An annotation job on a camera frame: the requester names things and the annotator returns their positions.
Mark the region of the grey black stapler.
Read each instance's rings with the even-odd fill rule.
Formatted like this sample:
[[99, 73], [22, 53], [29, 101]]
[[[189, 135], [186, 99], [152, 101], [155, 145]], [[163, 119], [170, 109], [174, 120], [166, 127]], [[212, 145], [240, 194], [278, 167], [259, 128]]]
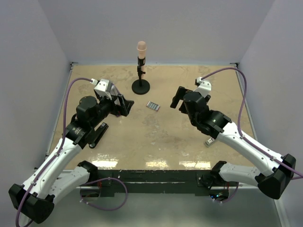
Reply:
[[205, 146], [206, 147], [210, 147], [211, 145], [213, 145], [216, 142], [216, 140], [214, 138], [209, 138], [205, 141]]

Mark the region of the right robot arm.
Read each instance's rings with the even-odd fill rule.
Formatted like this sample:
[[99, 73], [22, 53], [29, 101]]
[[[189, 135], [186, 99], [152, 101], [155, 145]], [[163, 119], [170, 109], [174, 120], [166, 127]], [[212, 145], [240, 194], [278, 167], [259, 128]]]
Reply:
[[278, 200], [294, 174], [296, 159], [287, 154], [282, 156], [271, 151], [239, 131], [237, 125], [219, 111], [210, 110], [207, 103], [210, 95], [202, 96], [197, 91], [179, 87], [172, 99], [171, 108], [187, 114], [190, 123], [201, 133], [216, 139], [244, 156], [254, 166], [233, 165], [219, 161], [211, 170], [211, 181], [217, 186], [225, 182], [238, 182], [256, 186], [266, 196]]

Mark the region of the microphone on black stand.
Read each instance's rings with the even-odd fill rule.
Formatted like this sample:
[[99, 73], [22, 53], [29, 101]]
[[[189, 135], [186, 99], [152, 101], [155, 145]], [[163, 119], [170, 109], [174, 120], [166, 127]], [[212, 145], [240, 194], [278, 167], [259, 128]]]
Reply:
[[139, 41], [137, 44], [137, 74], [138, 79], [132, 83], [132, 91], [137, 95], [144, 95], [149, 92], [150, 84], [147, 80], [143, 79], [145, 75], [145, 60], [146, 60], [147, 45], [144, 41]]

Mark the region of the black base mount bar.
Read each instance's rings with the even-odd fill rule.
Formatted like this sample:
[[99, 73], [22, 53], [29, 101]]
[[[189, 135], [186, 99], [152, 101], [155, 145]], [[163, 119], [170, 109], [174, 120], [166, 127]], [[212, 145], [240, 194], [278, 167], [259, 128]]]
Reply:
[[95, 186], [102, 197], [124, 193], [193, 194], [208, 196], [219, 193], [226, 186], [234, 188], [237, 183], [214, 180], [209, 170], [98, 170], [98, 174], [85, 184]]

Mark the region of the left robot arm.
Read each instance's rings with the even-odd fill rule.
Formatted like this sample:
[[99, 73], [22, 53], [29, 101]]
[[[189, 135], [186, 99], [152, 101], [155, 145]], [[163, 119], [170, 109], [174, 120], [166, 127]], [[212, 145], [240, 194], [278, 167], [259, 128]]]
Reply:
[[71, 122], [63, 129], [51, 155], [21, 185], [13, 184], [9, 196], [17, 210], [15, 224], [19, 216], [27, 216], [31, 222], [44, 222], [52, 213], [54, 206], [66, 194], [80, 185], [94, 185], [98, 181], [98, 168], [88, 161], [80, 162], [67, 176], [59, 175], [67, 164], [85, 148], [93, 144], [101, 130], [98, 124], [109, 114], [127, 116], [134, 101], [122, 94], [108, 98], [105, 96], [85, 96], [76, 107]]

